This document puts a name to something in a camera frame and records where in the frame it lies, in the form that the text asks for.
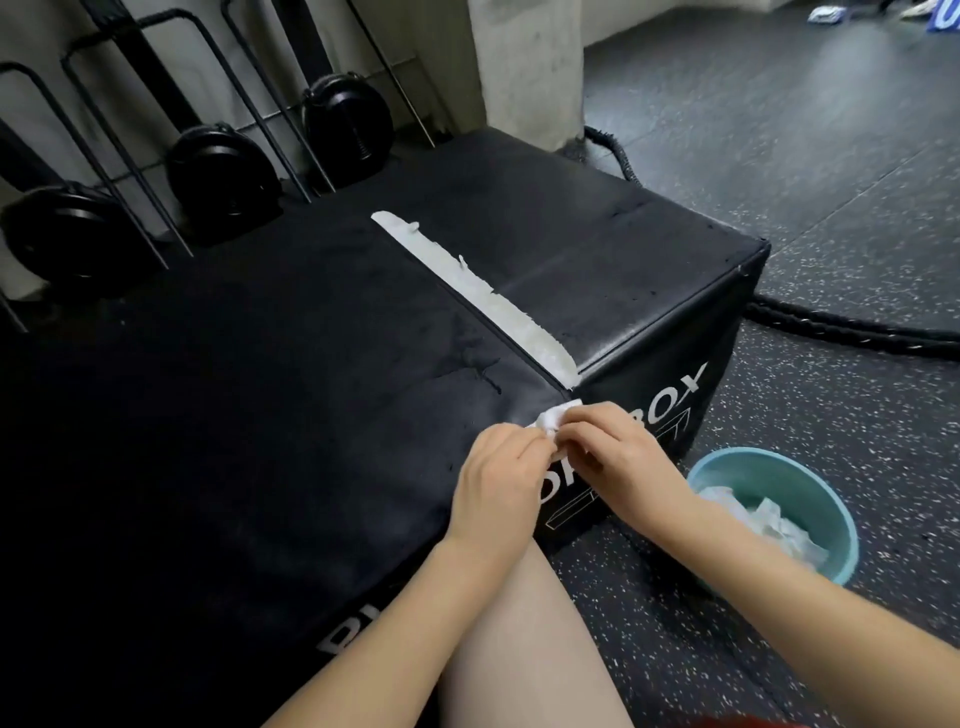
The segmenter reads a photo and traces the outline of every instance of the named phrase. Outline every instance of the blue bucket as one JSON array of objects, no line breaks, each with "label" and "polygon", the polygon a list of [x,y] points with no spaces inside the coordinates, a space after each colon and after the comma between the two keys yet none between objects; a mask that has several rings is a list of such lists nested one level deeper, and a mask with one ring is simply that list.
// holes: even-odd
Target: blue bucket
[{"label": "blue bucket", "polygon": [[820,573],[835,584],[847,583],[860,556],[850,511],[822,477],[788,457],[765,449],[727,448],[712,452],[690,470],[694,493],[726,486],[746,508],[768,497],[783,516],[829,551]]}]

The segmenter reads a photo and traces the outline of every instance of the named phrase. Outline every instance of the black weight plate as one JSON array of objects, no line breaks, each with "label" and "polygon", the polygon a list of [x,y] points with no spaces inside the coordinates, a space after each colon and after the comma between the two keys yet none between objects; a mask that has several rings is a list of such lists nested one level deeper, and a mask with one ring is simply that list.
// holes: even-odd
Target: black weight plate
[{"label": "black weight plate", "polygon": [[52,283],[112,288],[158,265],[116,200],[78,184],[28,193],[4,209],[0,227],[16,259]]},{"label": "black weight plate", "polygon": [[187,131],[167,155],[166,169],[191,218],[262,218],[280,196],[266,153],[226,124]]},{"label": "black weight plate", "polygon": [[310,147],[338,187],[379,172],[394,145],[394,120],[383,97],[346,74],[320,79],[303,101]]}]

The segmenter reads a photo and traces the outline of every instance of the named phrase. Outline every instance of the black foam plyo box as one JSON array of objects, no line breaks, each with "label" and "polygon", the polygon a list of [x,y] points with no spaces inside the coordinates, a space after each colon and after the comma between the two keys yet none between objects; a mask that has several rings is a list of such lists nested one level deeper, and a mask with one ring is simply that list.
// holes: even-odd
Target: black foam plyo box
[{"label": "black foam plyo box", "polygon": [[[581,384],[397,245],[381,209],[552,333]],[[484,131],[201,251],[81,331],[4,340],[12,710],[259,725],[443,535],[484,427],[613,400],[682,454],[767,253]],[[548,551],[604,513],[552,473]],[[75,676],[57,700],[51,665]]]}]

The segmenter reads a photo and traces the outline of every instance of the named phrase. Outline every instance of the finger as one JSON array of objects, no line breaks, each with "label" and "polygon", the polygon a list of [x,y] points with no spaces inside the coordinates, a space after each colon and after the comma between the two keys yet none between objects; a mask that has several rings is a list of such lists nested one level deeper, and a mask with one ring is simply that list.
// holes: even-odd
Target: finger
[{"label": "finger", "polygon": [[620,447],[619,441],[600,427],[588,422],[562,425],[557,430],[557,446],[561,448],[569,442],[576,443],[587,452],[592,452],[601,463],[610,461]]},{"label": "finger", "polygon": [[626,410],[611,401],[570,407],[564,412],[563,422],[590,423],[621,442],[635,439],[643,428]]},{"label": "finger", "polygon": [[594,485],[603,474],[600,461],[574,442],[566,445],[566,459],[573,471],[590,485]]},{"label": "finger", "polygon": [[470,455],[496,449],[496,447],[502,443],[511,432],[517,429],[520,429],[519,425],[511,425],[509,423],[497,423],[496,425],[490,425],[487,427],[487,429],[477,435],[477,439],[473,441],[473,447],[470,448]]},{"label": "finger", "polygon": [[546,469],[550,467],[553,453],[556,451],[557,446],[554,445],[548,437],[540,437],[531,441],[520,454],[520,463],[525,468],[529,468],[533,474],[540,476],[535,481],[538,488],[543,481],[543,474],[546,473]]},{"label": "finger", "polygon": [[536,440],[547,440],[543,430],[539,427],[524,427],[516,432],[511,432],[499,449],[505,457],[517,458],[527,449],[530,443]]}]

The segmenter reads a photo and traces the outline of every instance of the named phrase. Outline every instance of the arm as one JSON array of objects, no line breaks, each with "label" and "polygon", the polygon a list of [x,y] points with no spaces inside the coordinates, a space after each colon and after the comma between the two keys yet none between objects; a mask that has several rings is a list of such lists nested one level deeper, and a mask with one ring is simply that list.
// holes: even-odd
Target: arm
[{"label": "arm", "polygon": [[836,586],[697,497],[615,404],[575,407],[570,464],[632,528],[707,581],[842,718],[871,728],[960,720],[960,652]]},{"label": "arm", "polygon": [[535,428],[480,433],[444,538],[380,618],[265,728],[413,726],[457,643],[529,544],[555,450]]}]

